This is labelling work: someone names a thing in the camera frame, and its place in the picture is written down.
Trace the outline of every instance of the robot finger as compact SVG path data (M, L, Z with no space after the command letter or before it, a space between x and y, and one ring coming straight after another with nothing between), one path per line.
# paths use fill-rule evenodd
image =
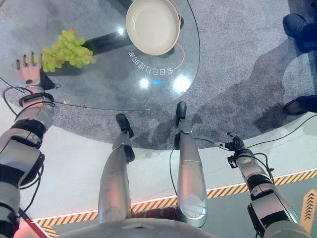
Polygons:
M35 65L33 56L34 56L34 52L30 52L30 53L29 53L29 56L28 56L28 63L29 63L31 66L32 66L32 65Z
M13 64L13 68L15 69L15 70L19 70L21 67L20 67L20 60L16 60L15 62L14 62L14 64Z
M238 135L233 132L228 132L227 135L230 135L230 137L237 137Z
M26 55L22 56L20 59L20 67L27 67L27 62L26 62Z
M42 67L42 54L36 55L36 63L35 65L37 65L39 68Z

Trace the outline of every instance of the glass table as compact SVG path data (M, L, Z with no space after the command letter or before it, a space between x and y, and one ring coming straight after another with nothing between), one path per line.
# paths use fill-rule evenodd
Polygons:
M68 63L47 73L60 87L49 91L57 102L97 109L148 110L175 101L195 79L200 58L198 29L185 0L173 4L182 19L179 39L162 56L147 55L130 41L125 16L130 0L32 0L5 3L0 17L0 76L16 85L12 64L30 51L40 53L57 41L62 29L75 28L95 64Z

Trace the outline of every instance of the person's foot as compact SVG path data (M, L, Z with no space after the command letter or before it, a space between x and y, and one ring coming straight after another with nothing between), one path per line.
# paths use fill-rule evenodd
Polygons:
M176 126L178 126L178 123L181 119L185 119L186 118L186 110L187 110L187 106L185 102L179 102L177 104L177 108L176 108Z
M291 116L297 116L308 112L305 107L303 107L303 104L297 100L292 100L285 104L283 110L286 114Z
M134 136L134 133L131 129L128 118L124 114L119 113L115 116L115 119L117 120L117 123L120 126L121 131L123 131L124 133L129 133L129 138L132 138Z
M301 31L308 25L308 22L301 15L292 13L283 18L283 26L286 35L301 39Z
M283 27L286 35L293 37L298 49L303 53L317 50L316 41L306 41L303 39L303 29L309 25L307 20L301 15L292 13L283 18Z

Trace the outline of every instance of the silver robot limb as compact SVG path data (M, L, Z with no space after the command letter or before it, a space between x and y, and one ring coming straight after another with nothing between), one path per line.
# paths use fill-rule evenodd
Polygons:
M206 222L208 201L202 162L188 120L178 124L180 162L177 204L180 221L195 227Z
M131 148L131 142L129 135L122 132L113 144L113 151L106 162L100 181L98 204L100 223L131 218L126 148Z
M0 237L13 237L19 228L20 186L31 182L44 161L39 148L53 124L53 97L43 85L53 83L40 74L41 57L17 60L14 69L19 84L31 94L20 99L23 110L14 125L0 137Z
M243 141L234 133L230 143L221 143L235 151L228 157L232 168L239 168L251 194L248 212L253 226L260 237L264 238L309 238L310 235L298 225L298 217L273 184L270 176L258 165L254 154L247 149Z

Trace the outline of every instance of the wire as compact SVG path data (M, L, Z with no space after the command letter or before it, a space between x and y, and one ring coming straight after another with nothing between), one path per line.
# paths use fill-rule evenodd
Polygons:
M267 155L266 154L264 154L264 153L256 153L256 154L254 154L254 156L256 156L256 155L263 155L263 156L265 156L265 165L264 165L264 163L261 161L261 160L259 160L258 158L256 158L258 161L260 161L261 162L261 164L263 164L264 165L264 167L266 168L266 171L267 171L267 173L268 173L268 175L269 175L269 177L271 178L271 180L272 180L272 182L273 182L273 184L275 184L275 181L274 181L274 177L273 177L273 175L272 175L272 171L274 170L273 168L270 168L269 166L268 166L268 159L267 159Z
M40 179L40 177L42 176L43 172L44 172L44 164L42 164L42 166L41 166L41 172L38 172L38 178L37 178L33 183L31 183L30 185L27 185L27 186L25 186L25 187L20 187L20 190L24 190L24 189L30 188L30 187L32 187L34 184L36 184L36 182L37 182L37 181Z
M10 109L10 111L13 112L13 114L17 115L17 113L13 110L13 108L10 106L9 102L7 101L6 97L5 97L5 93L10 90L10 89L22 89L22 90L26 90L28 91L29 93L33 94L31 90L27 89L27 88L22 88L22 87L9 87L9 88L6 88L3 92L2 92L2 97L3 97L3 100L5 102L5 104L8 106L8 108Z
M39 187L40 187L40 183L41 183L41 177L39 177L39 180L38 180L38 185L36 186L36 189L34 191L34 194L32 196L32 199L30 201L30 204L25 208L25 210L20 214L19 218L21 218L25 213L26 211L31 207L32 203L34 202L34 198L36 196L36 193L38 192L39 190Z
M52 104L53 105L53 107L55 107L55 103L52 103L52 102L36 102L36 103L32 103L32 104L30 104L30 105L28 105L27 107L25 107L25 108L23 108L20 112L19 112L19 114L18 115L16 115L16 118L15 119L17 119L20 115L21 115L21 113L22 112L24 112L26 109L28 109L28 108L30 108L31 106L34 106L34 105L36 105L36 104L40 104L40 103L48 103L48 104Z
M264 144L264 143L269 143L269 142L273 142L273 141L277 141L277 140L283 139L283 138L285 138L286 136L288 136L288 135L292 134L293 132L295 132L296 130L298 130L298 128L300 128L300 127L301 127L303 124L305 124L308 120L310 120L311 118L316 117L316 116L317 116L317 114L315 114L315 115L311 116L310 118L306 119L306 120L305 120L302 124L300 124L295 130L291 131L290 133L286 134L285 136L282 136L282 137L280 137L280 138L278 138L278 139L274 139L274 140L268 140L268 141L260 142L260 143L257 143L257 144L248 146L248 148L251 148L251 147L256 146L256 145L261 145L261 144Z
M214 142L212 142L211 140L207 140L207 139L194 138L194 140L203 140L203 141L207 141L207 142L209 142L209 143L211 143L211 144L214 144ZM223 148L223 147L221 147L221 146L217 146L217 147L220 148L220 149L222 149L222 150L230 151L230 150L227 150L227 149L225 149L225 148Z
M172 168L171 168L171 164L170 164L171 157L172 157L172 154L173 154L174 149L175 149L175 148L172 149L172 152L171 152L170 155L169 155L169 174L170 174L170 179L172 180L172 184L173 184L173 188L174 188L175 194L176 194L176 196L177 196L177 191L176 191L176 188L175 188L175 184L174 184L174 180L173 180L173 175L172 175Z

